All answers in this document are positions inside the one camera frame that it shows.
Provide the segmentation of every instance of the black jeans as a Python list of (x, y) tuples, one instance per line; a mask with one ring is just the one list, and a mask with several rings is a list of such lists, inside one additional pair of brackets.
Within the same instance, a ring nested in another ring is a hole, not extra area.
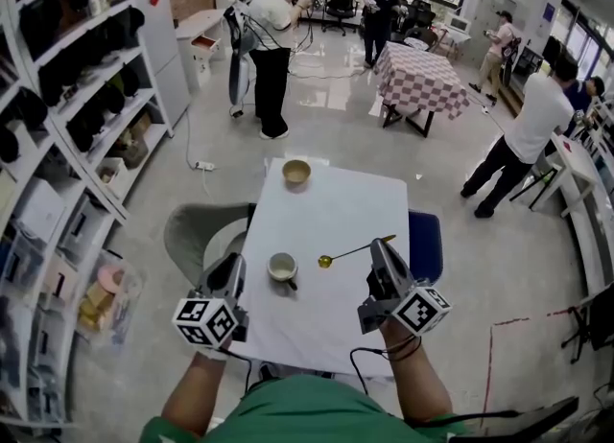
[[(377, 62), (382, 54), (386, 41), (390, 40), (390, 22), (365, 19), (365, 61), (369, 64)], [(373, 58), (373, 43), (377, 53)]]
[(274, 138), (288, 130), (281, 107), (286, 95), (290, 49), (253, 50), (249, 55), (256, 65), (256, 117), (262, 122), (262, 132)]
[(505, 138), (502, 136), (499, 141), (492, 147), (492, 150), (482, 162), (476, 172), (464, 183), (462, 188), (466, 195), (474, 195), (484, 186), (495, 172), (503, 168), (503, 173), (497, 180), (494, 189), (480, 203), (480, 208), (488, 213), (492, 213), (509, 191), (518, 184), (527, 172), (531, 169), (532, 164), (521, 162), (516, 154), (509, 149)]

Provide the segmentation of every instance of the checkered tablecloth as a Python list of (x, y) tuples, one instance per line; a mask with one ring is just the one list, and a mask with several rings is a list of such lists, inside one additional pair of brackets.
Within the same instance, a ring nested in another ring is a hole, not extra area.
[(375, 73), (385, 105), (432, 110), (456, 119), (469, 106), (467, 91), (447, 58), (387, 42)]

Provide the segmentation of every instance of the standing person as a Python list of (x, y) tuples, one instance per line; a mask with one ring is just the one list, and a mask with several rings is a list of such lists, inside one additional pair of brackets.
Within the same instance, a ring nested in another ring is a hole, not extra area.
[(293, 28), (303, 10), (313, 0), (240, 0), (248, 4), (249, 25), (258, 46), (249, 52), (256, 65), (254, 89), (256, 117), (262, 123), (260, 137), (265, 140), (288, 136), (288, 125), (281, 115), (286, 95), (290, 50), (295, 45)]
[[(369, 0), (365, 2), (365, 68), (372, 68), (386, 41), (390, 40), (392, 9), (399, 9), (399, 0)], [(373, 58), (373, 43), (377, 53)]]
[[(389, 349), (409, 335), (395, 319), (385, 322), (380, 331)], [(261, 368), (262, 381), (252, 386), (221, 425), (206, 432), (225, 361), (197, 353), (161, 417), (143, 430), (140, 443), (443, 443), (449, 434), (465, 432), (463, 424), (445, 424), (452, 402), (419, 338), (390, 357), (390, 365), (405, 421), (349, 385), (311, 375), (276, 379)], [(436, 427), (420, 428), (419, 423), (434, 419), (439, 420)]]
[(493, 105), (497, 104), (497, 95), (499, 94), (499, 87), (501, 86), (501, 80), (499, 80), (499, 72), (501, 71), (501, 65), (503, 64), (503, 49), (515, 38), (513, 28), (511, 26), (511, 13), (503, 10), (497, 12), (499, 14), (499, 30), (486, 31), (485, 35), (490, 39), (490, 49), (484, 56), (482, 61), (482, 67), (480, 68), (480, 81), (475, 83), (469, 83), (469, 86), (476, 92), (481, 93), (482, 87), (488, 79), (488, 74), (492, 80), (492, 94), (486, 94), (486, 97), (492, 102)]
[(523, 179), (537, 161), (553, 131), (561, 134), (561, 128), (567, 128), (574, 109), (563, 90), (574, 82), (577, 75), (576, 62), (562, 57), (556, 62), (552, 76), (538, 72), (527, 79), (525, 102), (511, 130), (499, 138), (486, 160), (460, 191), (463, 198), (473, 196), (495, 172), (503, 168), (494, 189), (476, 209), (476, 218), (490, 218), (501, 199)]

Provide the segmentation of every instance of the spoon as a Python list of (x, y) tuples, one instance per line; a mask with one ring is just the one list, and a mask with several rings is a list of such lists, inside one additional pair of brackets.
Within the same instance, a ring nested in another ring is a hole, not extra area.
[[(384, 237), (382, 240), (384, 242), (389, 242), (394, 237), (396, 237), (396, 235), (388, 235), (387, 237)], [(333, 264), (333, 261), (335, 259), (339, 259), (340, 257), (343, 257), (345, 255), (353, 254), (354, 252), (358, 252), (359, 250), (363, 250), (363, 249), (368, 248), (368, 247), (371, 247), (371, 244), (365, 245), (363, 247), (355, 248), (354, 250), (350, 250), (349, 252), (345, 252), (344, 254), (338, 255), (337, 257), (330, 257), (329, 255), (322, 255), (318, 259), (318, 264), (319, 264), (319, 266), (321, 268), (330, 268), (330, 265)]]

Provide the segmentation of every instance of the blue chair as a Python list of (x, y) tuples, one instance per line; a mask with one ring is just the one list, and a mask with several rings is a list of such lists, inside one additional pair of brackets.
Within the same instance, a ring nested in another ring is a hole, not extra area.
[(439, 218), (409, 210), (410, 271), (416, 280), (428, 279), (432, 285), (443, 272), (443, 250)]

